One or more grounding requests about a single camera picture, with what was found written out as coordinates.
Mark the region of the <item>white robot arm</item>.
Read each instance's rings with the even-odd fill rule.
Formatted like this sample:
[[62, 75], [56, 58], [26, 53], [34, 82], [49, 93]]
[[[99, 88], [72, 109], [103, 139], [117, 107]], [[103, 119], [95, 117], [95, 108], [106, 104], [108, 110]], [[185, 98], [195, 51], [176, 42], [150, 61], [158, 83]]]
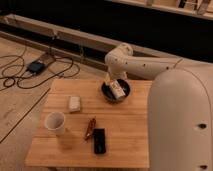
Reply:
[[150, 171], [213, 171], [213, 63], [135, 57], [122, 43], [105, 56], [109, 75], [152, 82], [148, 92]]

